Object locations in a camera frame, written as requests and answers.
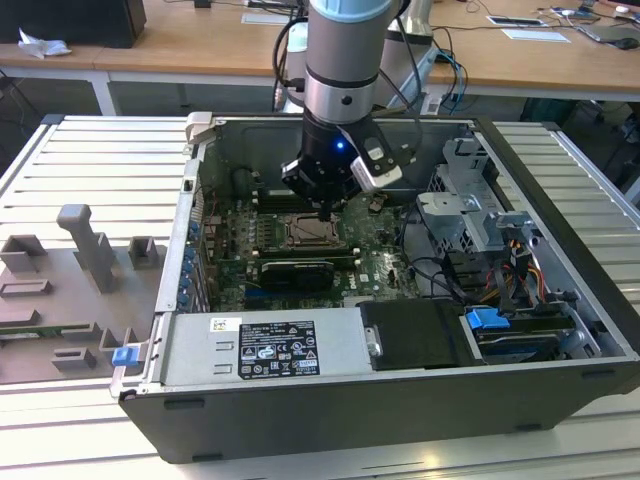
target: laptop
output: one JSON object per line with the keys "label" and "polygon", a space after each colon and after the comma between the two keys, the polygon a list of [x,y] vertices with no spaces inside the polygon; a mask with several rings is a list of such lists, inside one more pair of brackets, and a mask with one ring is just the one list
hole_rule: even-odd
{"label": "laptop", "polygon": [[596,25],[576,25],[576,30],[593,38],[596,42],[611,43],[623,38],[635,38],[640,42],[640,30],[632,27],[604,27]]}

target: black plastic cover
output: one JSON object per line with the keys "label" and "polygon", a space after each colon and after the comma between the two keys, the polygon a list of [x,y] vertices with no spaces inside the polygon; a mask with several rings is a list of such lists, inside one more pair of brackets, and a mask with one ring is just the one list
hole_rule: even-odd
{"label": "black plastic cover", "polygon": [[365,302],[360,312],[382,347],[382,355],[371,359],[374,370],[475,365],[460,321],[464,310],[451,300]]}

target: motherboard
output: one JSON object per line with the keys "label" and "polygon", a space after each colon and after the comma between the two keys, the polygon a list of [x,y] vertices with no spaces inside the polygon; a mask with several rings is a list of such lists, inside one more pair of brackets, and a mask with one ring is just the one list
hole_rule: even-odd
{"label": "motherboard", "polygon": [[362,194],[323,222],[288,201],[214,199],[202,255],[212,311],[418,297],[398,246],[402,209],[384,194]]}

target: power supply label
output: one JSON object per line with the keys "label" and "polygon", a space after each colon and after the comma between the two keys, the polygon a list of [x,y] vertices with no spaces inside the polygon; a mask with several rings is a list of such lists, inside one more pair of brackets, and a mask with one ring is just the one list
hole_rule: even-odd
{"label": "power supply label", "polygon": [[243,323],[238,350],[243,380],[320,375],[313,322]]}

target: white paper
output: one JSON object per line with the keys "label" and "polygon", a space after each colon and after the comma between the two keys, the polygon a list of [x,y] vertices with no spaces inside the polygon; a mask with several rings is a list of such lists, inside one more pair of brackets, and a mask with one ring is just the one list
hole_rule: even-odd
{"label": "white paper", "polygon": [[238,332],[242,324],[242,317],[214,317],[211,319],[211,332]]}
{"label": "white paper", "polygon": [[564,35],[558,32],[537,32],[535,30],[511,30],[503,28],[504,34],[512,40],[536,40],[538,42],[561,42],[571,43]]}
{"label": "white paper", "polygon": [[71,53],[67,44],[62,40],[41,40],[39,38],[27,35],[20,29],[20,41],[18,47],[27,52],[29,55],[43,59],[45,55],[67,55]]}

